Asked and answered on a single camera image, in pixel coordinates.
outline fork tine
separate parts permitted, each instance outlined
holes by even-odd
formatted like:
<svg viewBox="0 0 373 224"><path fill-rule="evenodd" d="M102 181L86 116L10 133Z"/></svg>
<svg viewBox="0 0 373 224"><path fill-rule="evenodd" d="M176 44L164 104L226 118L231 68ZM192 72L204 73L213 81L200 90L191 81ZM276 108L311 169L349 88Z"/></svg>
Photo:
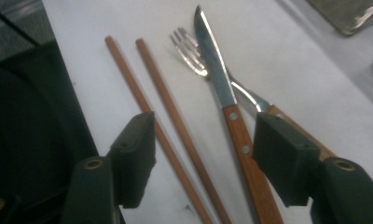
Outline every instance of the fork tine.
<svg viewBox="0 0 373 224"><path fill-rule="evenodd" d="M184 28L178 28L178 32L174 31L173 35L170 35L175 48L181 55L186 64L198 75L207 76L207 71L204 69L204 65L199 60L200 54L197 51L197 47L190 41L186 36L187 31Z"/></svg>

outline utensil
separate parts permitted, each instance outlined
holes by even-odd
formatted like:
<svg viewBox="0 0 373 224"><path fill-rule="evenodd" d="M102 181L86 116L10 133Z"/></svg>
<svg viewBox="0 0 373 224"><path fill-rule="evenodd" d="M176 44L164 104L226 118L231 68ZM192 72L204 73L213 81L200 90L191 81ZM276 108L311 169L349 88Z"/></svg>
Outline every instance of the utensil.
<svg viewBox="0 0 373 224"><path fill-rule="evenodd" d="M186 152L189 158L192 160L192 163L195 167L196 172L199 175L201 183L203 184L207 194L209 195L209 198L215 208L216 213L218 214L223 224L231 223L228 213L225 210L224 205L221 203L221 199L219 198L219 195L215 190L214 184L211 181L209 174L206 171L204 164L200 159L198 150L195 148L195 145L193 144L192 138L190 137L187 131L187 127L181 119L180 114L178 113L178 110L173 102L171 95L167 91L166 85L164 84L161 78L161 74L154 63L151 53L149 53L145 41L143 39L138 39L136 41L136 45L139 49L140 55L142 56L145 62L145 66L158 89L160 98L162 99L170 117L172 118L173 125L177 130L178 135L180 136L186 148Z"/></svg>
<svg viewBox="0 0 373 224"><path fill-rule="evenodd" d="M136 98L141 109L144 112L152 111L142 91L137 85L137 82L135 81L133 77L131 73L131 69L126 64L124 57L120 53L120 50L118 49L117 44L115 43L114 39L111 36L108 36L105 38L105 43L107 44L107 47L109 48L111 54L113 55L114 60L117 63L117 67L119 68L120 72L123 74L126 81L128 82L128 85L131 91L133 92L134 97ZM160 125L158 124L156 120L155 120L155 134L157 135L157 138L162 146L164 153L169 159L170 164L172 165L175 173L177 174L178 179L180 180L182 186L184 187L186 194L189 196L190 201L195 206L195 209L197 213L199 214L201 221L207 224L213 223L203 203L201 202L197 191L193 187L192 182L189 180L186 171L181 165L181 162L178 160L177 156L175 155L175 152L171 144L169 143L169 140L167 140L167 137L164 134L164 131L161 129Z"/></svg>
<svg viewBox="0 0 373 224"><path fill-rule="evenodd" d="M204 65L204 61L200 56L200 49L197 41L190 35L183 27L178 28L171 35L171 40L174 43L178 53L184 59L186 64L199 76L210 78L210 74L207 72ZM255 115L256 112L267 112L273 115L277 115L287 121L289 124L298 129L305 136L320 148L320 161L328 157L335 157L335 153L330 151L311 134L300 127L295 121L287 116L279 107L266 101L258 94L245 88L240 82L238 82L228 71L228 77L232 89L235 91L236 96L242 97L247 100L249 111Z"/></svg>
<svg viewBox="0 0 373 224"><path fill-rule="evenodd" d="M234 149L242 167L244 178L255 206L257 219L259 223L283 223L268 181L256 162L251 159L253 143L250 134L245 127L242 114L237 105L228 78L228 72L213 32L200 7L196 9L194 26L201 58L204 59L205 65L209 69L210 81L213 84Z"/></svg>

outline knife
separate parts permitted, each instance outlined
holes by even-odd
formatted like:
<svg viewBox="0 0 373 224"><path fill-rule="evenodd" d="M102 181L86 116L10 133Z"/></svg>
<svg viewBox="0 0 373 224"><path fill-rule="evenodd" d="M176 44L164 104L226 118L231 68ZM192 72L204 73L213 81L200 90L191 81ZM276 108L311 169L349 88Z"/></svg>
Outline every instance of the knife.
<svg viewBox="0 0 373 224"><path fill-rule="evenodd" d="M235 94L232 90L228 72L219 52L209 23L198 6L195 12L194 27L210 81L213 84L219 105L222 109L236 155L242 167L254 213L261 224L283 223L279 209L274 201L265 175L251 159L253 143L242 118Z"/></svg>
<svg viewBox="0 0 373 224"><path fill-rule="evenodd" d="M184 28L179 28L181 35L184 37L184 39L187 39L188 45L194 45L195 47L198 46L198 43L196 43L196 40L187 33L187 31ZM210 74L205 68L205 65L203 63L205 62L199 62L199 63L192 63L194 62L192 58L192 62L190 61L190 57L187 56L182 50L178 50L180 55L183 57L184 61L188 64L188 66L199 76L202 77L210 77ZM242 100L241 105L246 107L247 111L250 112L250 114L255 118L257 112L265 112L272 115L276 115L282 119L284 119L287 123L289 123L291 126L296 128L298 131L300 131L303 135L305 135L307 138L309 138L318 148L320 148L320 161L324 161L326 158L329 157L336 157L336 154L333 153L331 150L329 150L326 146L324 146L320 141L318 141L316 138L314 138L311 134L309 134L306 130L304 130L302 127L300 127L296 122L294 122L289 116L287 116L279 107L276 105L271 104L270 102L266 101L264 98L260 97L258 94L254 93L251 90L248 90L245 88L241 82L237 81L234 76L231 75L231 73L228 71L228 68L225 67L228 73L228 78L230 81L230 85L232 86L235 94L236 99Z"/></svg>

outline silver blade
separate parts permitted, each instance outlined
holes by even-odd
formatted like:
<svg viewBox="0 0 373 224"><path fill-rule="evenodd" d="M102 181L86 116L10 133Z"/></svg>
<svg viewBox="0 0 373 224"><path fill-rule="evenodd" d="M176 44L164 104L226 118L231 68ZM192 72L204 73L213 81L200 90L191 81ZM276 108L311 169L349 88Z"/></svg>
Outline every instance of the silver blade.
<svg viewBox="0 0 373 224"><path fill-rule="evenodd" d="M221 108L237 104L236 97L230 86L227 69L215 42L213 32L199 6L196 8L194 25L201 58L205 62Z"/></svg>

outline black machine part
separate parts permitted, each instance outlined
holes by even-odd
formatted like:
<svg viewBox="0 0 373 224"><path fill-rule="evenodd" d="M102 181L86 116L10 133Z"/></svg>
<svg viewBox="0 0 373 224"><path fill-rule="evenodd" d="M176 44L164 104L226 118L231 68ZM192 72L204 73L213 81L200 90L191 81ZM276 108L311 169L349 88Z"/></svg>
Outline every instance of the black machine part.
<svg viewBox="0 0 373 224"><path fill-rule="evenodd" d="M0 223L59 220L73 167L96 146L56 43L0 65Z"/></svg>
<svg viewBox="0 0 373 224"><path fill-rule="evenodd" d="M314 224L373 224L373 180L355 162L319 161L319 149L283 119L258 113L253 158L286 206L313 198Z"/></svg>
<svg viewBox="0 0 373 224"><path fill-rule="evenodd" d="M118 206L140 204L155 162L154 113L143 113L131 119L106 157L76 165L61 223L125 223Z"/></svg>

